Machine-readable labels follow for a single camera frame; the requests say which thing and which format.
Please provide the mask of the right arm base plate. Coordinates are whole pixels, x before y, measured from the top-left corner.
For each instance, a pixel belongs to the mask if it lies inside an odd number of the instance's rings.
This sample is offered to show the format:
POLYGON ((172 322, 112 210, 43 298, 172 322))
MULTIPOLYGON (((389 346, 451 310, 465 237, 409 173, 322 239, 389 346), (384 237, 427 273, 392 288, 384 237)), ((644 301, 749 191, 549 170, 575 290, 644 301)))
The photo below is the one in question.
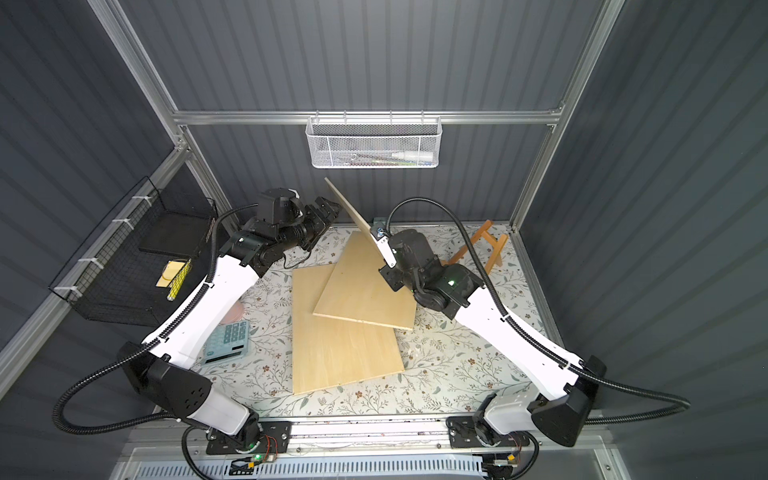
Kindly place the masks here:
POLYGON ((499 434, 472 415, 450 416, 446 419, 446 427, 450 446, 454 449, 503 447, 519 450, 530 445, 530 440, 520 432, 499 434))

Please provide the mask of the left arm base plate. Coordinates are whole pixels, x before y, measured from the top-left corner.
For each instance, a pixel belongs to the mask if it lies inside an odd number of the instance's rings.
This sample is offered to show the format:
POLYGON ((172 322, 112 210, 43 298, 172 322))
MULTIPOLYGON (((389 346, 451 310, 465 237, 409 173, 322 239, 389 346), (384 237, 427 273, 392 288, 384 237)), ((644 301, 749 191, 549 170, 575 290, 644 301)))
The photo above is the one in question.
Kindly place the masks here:
POLYGON ((289 421, 250 421, 235 435, 213 430, 207 435, 208 455, 283 454, 291 439, 289 421))

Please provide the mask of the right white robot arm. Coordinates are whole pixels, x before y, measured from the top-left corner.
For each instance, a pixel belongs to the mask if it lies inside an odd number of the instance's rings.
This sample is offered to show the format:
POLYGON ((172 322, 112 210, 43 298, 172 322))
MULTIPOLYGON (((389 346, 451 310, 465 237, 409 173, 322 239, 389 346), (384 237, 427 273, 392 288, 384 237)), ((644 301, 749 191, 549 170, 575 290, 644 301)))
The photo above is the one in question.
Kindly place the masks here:
POLYGON ((442 264, 422 233, 389 234, 382 223, 369 232, 385 261, 380 274, 393 291, 406 288, 418 305, 472 330, 532 382, 533 396, 492 393, 481 403, 473 416, 478 440, 494 445, 503 435, 534 429, 561 446, 574 446, 598 389, 568 371, 566 366, 580 366, 582 359, 496 303, 485 272, 442 264))

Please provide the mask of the wooden easel frame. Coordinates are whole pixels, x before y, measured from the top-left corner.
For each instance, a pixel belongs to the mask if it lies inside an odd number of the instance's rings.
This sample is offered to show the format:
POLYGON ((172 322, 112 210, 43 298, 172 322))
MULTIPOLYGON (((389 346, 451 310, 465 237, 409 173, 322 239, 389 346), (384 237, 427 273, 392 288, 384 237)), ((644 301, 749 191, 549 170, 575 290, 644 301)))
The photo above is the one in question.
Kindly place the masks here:
MULTIPOLYGON (((488 274, 494 270, 501 271, 504 267, 504 249, 509 241, 509 235, 502 232, 499 235, 494 234, 494 223, 486 220, 471 235, 472 246, 481 260, 483 270, 488 274)), ((471 259, 469 249, 462 237, 458 238, 457 247, 447 260, 442 260, 443 265, 460 264, 479 272, 479 267, 471 259)))

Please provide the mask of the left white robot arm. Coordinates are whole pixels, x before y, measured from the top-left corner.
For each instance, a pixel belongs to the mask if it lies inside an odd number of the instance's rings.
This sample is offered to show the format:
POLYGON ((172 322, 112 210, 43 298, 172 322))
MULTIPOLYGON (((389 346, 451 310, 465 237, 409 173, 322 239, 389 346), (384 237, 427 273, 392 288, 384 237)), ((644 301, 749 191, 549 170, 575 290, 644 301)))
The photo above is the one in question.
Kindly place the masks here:
POLYGON ((134 390, 182 421, 241 436, 257 416, 217 390, 192 367, 208 337, 240 297, 295 247, 311 252, 338 218, 338 203, 319 196, 304 204, 286 188, 268 190, 254 214, 212 250, 209 272, 181 306, 145 338, 147 352, 126 344, 119 354, 134 390))

